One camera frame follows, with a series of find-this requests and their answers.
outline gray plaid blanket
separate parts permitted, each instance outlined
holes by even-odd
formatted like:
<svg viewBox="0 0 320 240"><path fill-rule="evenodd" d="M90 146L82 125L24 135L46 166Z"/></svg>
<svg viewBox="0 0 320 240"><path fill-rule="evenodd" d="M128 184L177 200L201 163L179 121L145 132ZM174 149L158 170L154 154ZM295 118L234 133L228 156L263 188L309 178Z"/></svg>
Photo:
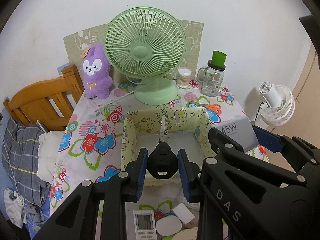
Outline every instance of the gray plaid blanket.
<svg viewBox="0 0 320 240"><path fill-rule="evenodd" d="M37 177L39 124L23 125L9 119L2 146L2 164L17 191L28 202L42 206L50 185Z"/></svg>

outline yellow ribbon bow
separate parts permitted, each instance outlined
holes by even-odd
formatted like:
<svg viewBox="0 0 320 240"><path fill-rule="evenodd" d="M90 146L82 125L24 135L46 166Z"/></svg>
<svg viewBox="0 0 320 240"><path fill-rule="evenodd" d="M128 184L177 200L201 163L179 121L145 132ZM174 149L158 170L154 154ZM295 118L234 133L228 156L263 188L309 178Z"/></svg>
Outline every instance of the yellow ribbon bow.
<svg viewBox="0 0 320 240"><path fill-rule="evenodd" d="M93 86L95 86L97 83L96 82L92 82L92 83L87 83L87 86L90 87L89 90L92 89Z"/></svg>

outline green fan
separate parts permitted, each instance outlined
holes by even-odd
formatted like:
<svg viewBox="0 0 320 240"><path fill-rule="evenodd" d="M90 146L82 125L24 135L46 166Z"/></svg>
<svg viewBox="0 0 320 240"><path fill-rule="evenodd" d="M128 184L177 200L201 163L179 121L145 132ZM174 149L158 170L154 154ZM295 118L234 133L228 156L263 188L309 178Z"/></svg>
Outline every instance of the green fan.
<svg viewBox="0 0 320 240"><path fill-rule="evenodd" d="M105 54L114 68L143 79L134 92L148 105L174 100L177 87L167 78L186 52L186 36L170 14L152 7L136 7L116 16L105 33Z"/></svg>

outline wooden headboard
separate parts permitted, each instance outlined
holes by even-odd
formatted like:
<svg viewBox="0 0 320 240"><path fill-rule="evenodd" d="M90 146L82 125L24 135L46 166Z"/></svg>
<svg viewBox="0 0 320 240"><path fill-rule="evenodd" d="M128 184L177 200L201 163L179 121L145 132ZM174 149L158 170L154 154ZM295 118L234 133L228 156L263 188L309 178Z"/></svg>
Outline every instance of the wooden headboard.
<svg viewBox="0 0 320 240"><path fill-rule="evenodd" d="M84 87L75 65L61 72L63 77L33 83L17 92L10 101L6 99L3 104L12 118L25 125L39 120L49 130L64 130L73 112L65 92L69 91L78 103ZM48 97L53 99L63 117L59 117Z"/></svg>

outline black power cord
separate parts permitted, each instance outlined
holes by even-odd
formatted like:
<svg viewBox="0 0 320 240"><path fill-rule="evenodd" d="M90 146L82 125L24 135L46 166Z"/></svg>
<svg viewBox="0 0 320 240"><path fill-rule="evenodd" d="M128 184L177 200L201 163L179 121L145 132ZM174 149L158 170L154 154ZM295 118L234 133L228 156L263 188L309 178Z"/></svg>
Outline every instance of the black power cord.
<svg viewBox="0 0 320 240"><path fill-rule="evenodd" d="M263 102L260 103L260 106L259 106L259 108L258 108L258 112L257 112L256 118L254 119L254 121L257 120L257 117L258 117L258 114L259 114L259 111L260 111L262 105L263 105Z"/></svg>

